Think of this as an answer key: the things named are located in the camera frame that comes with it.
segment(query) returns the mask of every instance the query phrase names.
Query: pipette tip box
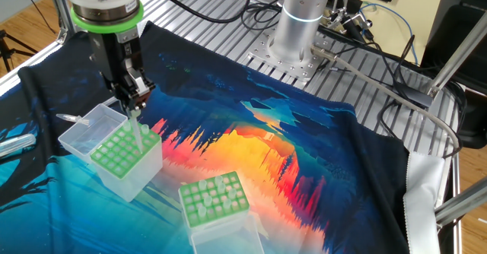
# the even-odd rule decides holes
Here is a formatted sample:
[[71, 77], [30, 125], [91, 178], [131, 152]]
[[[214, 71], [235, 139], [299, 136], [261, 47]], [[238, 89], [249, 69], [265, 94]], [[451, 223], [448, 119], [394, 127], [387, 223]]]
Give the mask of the pipette tip box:
[[202, 179], [178, 190], [189, 243], [195, 254], [216, 249], [234, 251], [244, 243], [252, 253], [263, 253], [250, 203], [237, 172]]
[[147, 126], [138, 126], [142, 152], [132, 126], [125, 122], [91, 153], [103, 184], [127, 202], [133, 200], [162, 168], [161, 137]]
[[179, 194], [193, 230], [245, 217], [250, 208], [236, 172], [181, 186]]
[[58, 139], [67, 151], [91, 164], [90, 154], [122, 127], [126, 120], [127, 116], [99, 104]]

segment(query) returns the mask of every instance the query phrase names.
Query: black cable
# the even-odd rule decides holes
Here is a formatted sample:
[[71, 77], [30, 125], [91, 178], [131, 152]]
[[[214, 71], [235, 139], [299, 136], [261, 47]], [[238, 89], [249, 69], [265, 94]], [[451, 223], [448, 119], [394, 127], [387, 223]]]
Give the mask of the black cable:
[[197, 17], [200, 17], [206, 21], [210, 21], [210, 22], [216, 23], [216, 24], [227, 24], [227, 23], [231, 23], [231, 22], [236, 21], [237, 19], [241, 18], [244, 15], [245, 11], [247, 10], [247, 8], [249, 7], [249, 4], [250, 4], [250, 0], [246, 0], [245, 5], [242, 8], [242, 10], [239, 11], [239, 13], [237, 15], [235, 15], [234, 17], [231, 17], [228, 19], [216, 19], [216, 18], [208, 17], [204, 14], [200, 14], [198, 11], [191, 9], [190, 7], [188, 7], [187, 5], [185, 5], [184, 3], [182, 3], [178, 0], [169, 0], [169, 1], [173, 2], [177, 6], [183, 8], [185, 11], [188, 11], [189, 13], [191, 13]]
[[380, 112], [377, 114], [377, 118], [379, 119], [380, 124], [384, 127], [387, 133], [389, 133], [389, 135], [391, 135], [395, 139], [399, 139], [399, 137], [397, 137], [397, 135], [394, 134], [393, 130], [384, 121], [384, 113], [386, 112], [387, 109], [391, 108], [392, 106], [398, 106], [398, 105], [399, 104], [394, 100], [391, 103], [387, 104], [387, 106], [382, 108], [382, 110], [380, 110]]
[[49, 25], [49, 23], [47, 23], [46, 18], [44, 17], [44, 15], [43, 15], [43, 13], [40, 11], [40, 9], [37, 7], [36, 2], [34, 2], [33, 0], [30, 0], [30, 2], [32, 2], [33, 6], [34, 6], [34, 7], [36, 7], [36, 9], [37, 9], [37, 11], [39, 12], [40, 16], [43, 18], [44, 23], [46, 23], [46, 26], [47, 26], [47, 27], [48, 27], [48, 28], [49, 28], [49, 29], [50, 29], [50, 30], [51, 30], [51, 31], [52, 31], [54, 34], [56, 34], [56, 31], [55, 31], [55, 30], [53, 30], [53, 29], [51, 28], [51, 26]]
[[[279, 0], [273, 0], [267, 4], [265, 3], [254, 3], [254, 4], [251, 4], [246, 12], [250, 13], [250, 15], [253, 14], [253, 19], [257, 22], [257, 23], [267, 23], [267, 22], [270, 22], [270, 21], [273, 21], [280, 13], [281, 13], [281, 10], [282, 8], [275, 5], [275, 3], [277, 3]], [[265, 20], [260, 20], [258, 18], [258, 15], [262, 12], [262, 11], [275, 11], [275, 14], [273, 16], [271, 16], [271, 18], [267, 18]], [[246, 22], [245, 22], [245, 19], [244, 19], [244, 16], [242, 15], [242, 17], [240, 18], [242, 20], [242, 24], [245, 26], [245, 28], [249, 29], [249, 30], [267, 30], [267, 29], [270, 29], [272, 27], [274, 27], [275, 25], [278, 24], [279, 21], [273, 23], [273, 24], [270, 24], [266, 27], [252, 27], [252, 26], [249, 26]]]
[[411, 50], [412, 48], [412, 44], [414, 43], [414, 39], [415, 39], [415, 35], [411, 35], [411, 37], [409, 38], [408, 40], [408, 43], [406, 44], [406, 47], [404, 48], [403, 50], [403, 54], [401, 55], [401, 59], [399, 61], [399, 64], [398, 66], [396, 67], [396, 70], [394, 72], [394, 75], [397, 75], [399, 74], [399, 79], [401, 79], [401, 81], [407, 85], [406, 83], [406, 80], [404, 80], [404, 77], [403, 77], [403, 71], [401, 71], [401, 67], [403, 66], [403, 63], [404, 61], [406, 60], [406, 57], [407, 55], [409, 54], [409, 51]]

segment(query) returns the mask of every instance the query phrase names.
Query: metal plate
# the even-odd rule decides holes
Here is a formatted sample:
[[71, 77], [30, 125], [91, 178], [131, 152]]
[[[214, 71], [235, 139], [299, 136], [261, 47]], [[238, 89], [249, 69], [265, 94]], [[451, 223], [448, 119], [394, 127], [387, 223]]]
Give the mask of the metal plate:
[[[254, 61], [263, 62], [272, 68], [279, 70], [293, 78], [297, 78], [299, 81], [308, 82], [317, 71], [317, 68], [323, 62], [323, 58], [318, 56], [313, 56], [309, 62], [303, 63], [287, 63], [280, 59], [275, 58], [269, 53], [269, 47], [267, 43], [269, 42], [269, 37], [266, 36], [266, 40], [256, 40], [250, 46], [249, 56], [254, 58]], [[317, 36], [314, 40], [317, 46], [322, 46], [326, 44], [324, 37]]]
[[[183, 9], [177, 7], [168, 0], [140, 0], [145, 6], [145, 17], [159, 27], [166, 28], [171, 32], [204, 46], [213, 52], [226, 56], [240, 64], [247, 65], [263, 74], [278, 79], [286, 84], [302, 89], [310, 94], [325, 100], [350, 103], [355, 108], [358, 122], [370, 130], [385, 135], [386, 131], [377, 121], [377, 113], [384, 104], [391, 101], [390, 97], [382, 94], [379, 90], [358, 79], [347, 71], [332, 71], [329, 68], [343, 68], [337, 64], [326, 66], [322, 71], [314, 74], [308, 81], [299, 81], [272, 66], [256, 61], [248, 56], [248, 51], [255, 42], [266, 41], [271, 30], [254, 31], [245, 28], [240, 20], [230, 24], [212, 24], [201, 18], [195, 17]], [[180, 0], [191, 8], [211, 17], [229, 18], [237, 14], [244, 6], [244, 0]], [[252, 17], [245, 17], [250, 26], [255, 27]], [[324, 47], [333, 52], [340, 52], [348, 49], [349, 45], [340, 43], [329, 37], [323, 37], [326, 41]], [[60, 48], [58, 44], [49, 45], [24, 65], [33, 65], [41, 62], [50, 53]], [[371, 52], [361, 49], [345, 52], [341, 55], [343, 59], [359, 68], [366, 75], [377, 80], [391, 84], [392, 80], [386, 73], [386, 66], [382, 59]], [[18, 84], [16, 71], [11, 72], [0, 79], [0, 95]], [[418, 75], [406, 68], [403, 68], [404, 77], [410, 87], [419, 87], [426, 84], [430, 79]], [[458, 110], [453, 96], [448, 92], [440, 92], [434, 100], [430, 113], [435, 114], [453, 128], [458, 124]], [[438, 128], [433, 122], [423, 118], [416, 111], [404, 106], [393, 108], [384, 116], [386, 123], [394, 133], [404, 141], [404, 145], [410, 151], [417, 151], [422, 154], [431, 154], [442, 157], [453, 150], [451, 140], [446, 133]], [[437, 205], [442, 203], [444, 190], [446, 188], [447, 176], [452, 159], [447, 159], [442, 180], [442, 190], [438, 196]], [[455, 165], [458, 164], [458, 156], [453, 158]]]

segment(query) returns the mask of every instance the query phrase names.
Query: metal frame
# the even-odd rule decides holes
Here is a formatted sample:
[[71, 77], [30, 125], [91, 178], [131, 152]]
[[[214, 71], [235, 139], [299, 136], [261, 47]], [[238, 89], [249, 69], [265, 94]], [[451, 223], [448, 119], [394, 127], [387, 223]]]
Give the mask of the metal frame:
[[436, 222], [440, 227], [487, 202], [487, 177], [445, 202], [436, 211]]
[[63, 44], [66, 40], [74, 36], [78, 32], [78, 29], [71, 19], [68, 0], [53, 0], [53, 2], [59, 17], [59, 35], [56, 42]]
[[428, 85], [428, 95], [435, 96], [442, 90], [444, 85], [455, 75], [458, 68], [465, 59], [479, 45], [480, 41], [487, 34], [487, 13], [480, 18], [479, 22], [470, 31], [469, 35], [460, 44], [457, 51], [451, 56], [447, 64], [441, 69], [436, 78]]

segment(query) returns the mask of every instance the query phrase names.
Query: cable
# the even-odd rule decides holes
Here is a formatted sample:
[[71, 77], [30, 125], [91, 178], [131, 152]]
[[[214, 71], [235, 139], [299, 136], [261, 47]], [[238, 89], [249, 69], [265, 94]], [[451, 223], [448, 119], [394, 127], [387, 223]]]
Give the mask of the cable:
[[[378, 7], [381, 7], [381, 8], [385, 8], [386, 10], [388, 11], [391, 11], [392, 13], [394, 13], [395, 15], [397, 15], [399, 18], [401, 18], [404, 23], [406, 23], [406, 25], [408, 26], [409, 28], [409, 33], [411, 34], [412, 36], [412, 28], [411, 28], [411, 25], [409, 25], [408, 21], [401, 15], [401, 14], [398, 14], [396, 11], [394, 11], [393, 9], [390, 9], [386, 6], [383, 6], [383, 5], [380, 5], [380, 4], [376, 4], [376, 3], [370, 3], [368, 5], [365, 5], [364, 7], [360, 8], [359, 11], [362, 11], [363, 9], [367, 8], [367, 7], [371, 7], [371, 6], [378, 6]], [[416, 65], [418, 65], [418, 56], [416, 55], [416, 50], [414, 49], [414, 45], [412, 45], [412, 54], [414, 55], [414, 60], [415, 60], [415, 63]]]
[[56, 34], [56, 31], [55, 31], [55, 30], [53, 30], [53, 29], [51, 28], [51, 26], [49, 25], [49, 23], [47, 23], [46, 18], [44, 17], [44, 15], [43, 15], [43, 13], [40, 11], [40, 9], [37, 7], [36, 2], [34, 2], [33, 0], [30, 0], [30, 2], [32, 2], [33, 6], [34, 6], [34, 7], [36, 7], [36, 9], [37, 9], [37, 11], [39, 12], [40, 16], [43, 18], [44, 23], [46, 24], [46, 26], [47, 26], [47, 27], [48, 27], [48, 28], [49, 28], [49, 29], [50, 29], [50, 30], [51, 30], [51, 31], [52, 31], [54, 34]]
[[[330, 71], [344, 71], [344, 72], [347, 72], [347, 71], [349, 71], [349, 70], [348, 70], [348, 69], [345, 69], [345, 68], [330, 68]], [[374, 81], [376, 81], [376, 82], [378, 82], [378, 83], [381, 83], [381, 84], [383, 84], [383, 85], [386, 85], [386, 86], [388, 86], [388, 87], [391, 87], [391, 88], [393, 87], [393, 85], [388, 84], [388, 83], [386, 83], [386, 82], [382, 82], [381, 80], [378, 80], [378, 79], [372, 78], [372, 77], [370, 77], [370, 76], [367, 76], [367, 77], [369, 77], [370, 79], [372, 79], [372, 80], [374, 80]]]
[[377, 118], [379, 119], [380, 124], [384, 127], [387, 133], [389, 133], [389, 135], [391, 135], [395, 139], [399, 139], [399, 137], [397, 137], [397, 135], [393, 132], [393, 130], [384, 121], [384, 113], [386, 112], [387, 109], [391, 108], [392, 106], [399, 106], [399, 105], [395, 100], [392, 101], [391, 103], [387, 104], [387, 106], [382, 108], [382, 110], [380, 110], [380, 112], [377, 114]]
[[[272, 2], [269, 2], [268, 4], [265, 4], [265, 3], [262, 3], [262, 2], [251, 4], [247, 8], [246, 12], [250, 13], [250, 15], [253, 14], [253, 19], [257, 23], [267, 23], [267, 22], [273, 21], [281, 13], [281, 10], [282, 10], [281, 7], [279, 7], [277, 5], [274, 5], [278, 1], [279, 0], [273, 0]], [[275, 11], [275, 14], [273, 16], [271, 16], [271, 18], [268, 18], [268, 19], [265, 19], [265, 20], [260, 20], [258, 18], [258, 15], [262, 11]], [[244, 16], [243, 15], [240, 17], [240, 19], [242, 20], [242, 24], [245, 26], [245, 28], [247, 28], [249, 30], [267, 30], [269, 28], [274, 27], [275, 25], [277, 25], [279, 23], [279, 21], [277, 21], [277, 22], [275, 22], [273, 24], [270, 24], [270, 25], [268, 25], [266, 27], [252, 27], [252, 26], [249, 26], [245, 22], [245, 19], [244, 19]]]
[[208, 17], [204, 14], [200, 14], [198, 11], [191, 9], [190, 7], [188, 7], [187, 5], [185, 5], [184, 3], [182, 3], [178, 0], [169, 0], [169, 1], [173, 2], [174, 4], [183, 8], [185, 11], [188, 11], [189, 13], [191, 13], [197, 17], [200, 17], [206, 21], [210, 21], [210, 22], [216, 23], [216, 24], [227, 24], [227, 23], [231, 23], [231, 22], [236, 21], [237, 19], [239, 19], [240, 17], [242, 17], [244, 15], [245, 11], [247, 10], [247, 8], [249, 7], [249, 4], [250, 4], [250, 0], [246, 0], [245, 5], [242, 8], [242, 10], [239, 11], [239, 13], [237, 15], [235, 15], [234, 17], [231, 17], [228, 19], [216, 19], [216, 18]]
[[392, 97], [393, 99], [397, 100], [398, 103], [401, 103], [404, 106], [407, 106], [407, 107], [409, 107], [412, 110], [416, 110], [419, 113], [423, 114], [424, 116], [428, 117], [431, 121], [433, 121], [436, 125], [438, 125], [439, 127], [441, 127], [451, 137], [451, 139], [453, 141], [453, 144], [454, 144], [454, 149], [455, 150], [457, 150], [458, 148], [461, 148], [460, 147], [459, 138], [457, 137], [457, 133], [455, 133], [453, 131], [453, 129], [450, 126], [448, 126], [445, 122], [443, 122], [441, 119], [439, 119], [438, 117], [434, 116], [433, 114], [425, 111], [424, 109], [416, 106], [415, 104], [409, 102], [408, 100], [402, 98], [401, 96], [395, 94], [394, 92], [392, 92], [388, 88], [384, 87], [383, 85], [377, 83], [376, 81], [371, 80], [369, 77], [367, 77], [366, 75], [362, 74], [354, 66], [350, 65], [349, 63], [347, 63], [347, 61], [345, 61], [345, 60], [343, 60], [343, 59], [341, 59], [339, 57], [335, 57], [335, 60], [338, 63], [344, 65], [346, 68], [348, 68], [353, 73], [355, 73], [360, 79], [368, 82], [369, 84], [372, 84], [373, 86], [375, 86], [379, 90], [383, 91], [385, 94], [387, 94], [390, 97]]

